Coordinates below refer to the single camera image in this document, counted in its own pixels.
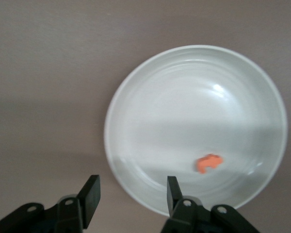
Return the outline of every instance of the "white plate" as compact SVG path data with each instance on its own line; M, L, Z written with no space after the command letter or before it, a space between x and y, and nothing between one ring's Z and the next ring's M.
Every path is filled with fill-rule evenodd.
M120 85L108 109L105 149L122 187L139 203L168 215L167 176L184 195L238 208L275 174L287 119L267 74L246 57L193 45L160 53ZM198 158L224 162L200 174Z

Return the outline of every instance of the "small orange object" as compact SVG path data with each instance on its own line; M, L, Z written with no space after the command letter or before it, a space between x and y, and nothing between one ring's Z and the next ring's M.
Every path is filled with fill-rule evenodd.
M219 155L207 154L205 157L197 160L196 168L201 174L205 174L207 167L216 168L221 163L223 163L223 159Z

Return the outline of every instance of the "tabletop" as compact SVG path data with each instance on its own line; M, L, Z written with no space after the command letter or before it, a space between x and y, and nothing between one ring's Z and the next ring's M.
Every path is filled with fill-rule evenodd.
M140 63L185 45L215 45L262 67L286 106L286 153L239 212L262 233L291 232L291 0L0 1L0 219L50 208L101 176L86 232L158 233L165 216L113 176L103 142L116 89Z

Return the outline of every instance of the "orange toy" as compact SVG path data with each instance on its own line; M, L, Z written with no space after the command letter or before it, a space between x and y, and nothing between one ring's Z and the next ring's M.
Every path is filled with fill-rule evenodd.
M201 174L204 174L207 167L216 168L222 162L223 159L219 155L207 154L205 157L197 160L196 168Z

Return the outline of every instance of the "shallow white bowl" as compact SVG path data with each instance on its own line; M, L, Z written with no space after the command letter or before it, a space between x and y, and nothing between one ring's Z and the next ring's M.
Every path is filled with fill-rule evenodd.
M160 53L120 85L108 109L105 149L122 187L139 203L168 215L167 176L205 208L238 208L275 174L287 140L281 96L248 58L193 45ZM223 163L200 174L198 158Z

